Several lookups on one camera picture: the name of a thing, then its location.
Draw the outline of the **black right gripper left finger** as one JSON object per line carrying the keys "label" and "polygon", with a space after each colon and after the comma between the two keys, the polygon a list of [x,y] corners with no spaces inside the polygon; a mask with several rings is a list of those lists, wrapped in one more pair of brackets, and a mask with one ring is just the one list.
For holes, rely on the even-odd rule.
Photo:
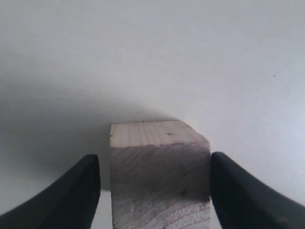
{"label": "black right gripper left finger", "polygon": [[86,155],[42,192],[0,217],[2,229],[89,229],[101,195],[97,155]]}

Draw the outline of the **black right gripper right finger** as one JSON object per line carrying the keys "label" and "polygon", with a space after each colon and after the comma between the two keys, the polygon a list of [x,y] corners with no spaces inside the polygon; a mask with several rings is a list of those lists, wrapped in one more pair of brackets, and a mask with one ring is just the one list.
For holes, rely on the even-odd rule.
{"label": "black right gripper right finger", "polygon": [[304,206],[252,176],[222,152],[211,155],[210,192],[223,229],[303,229]]}

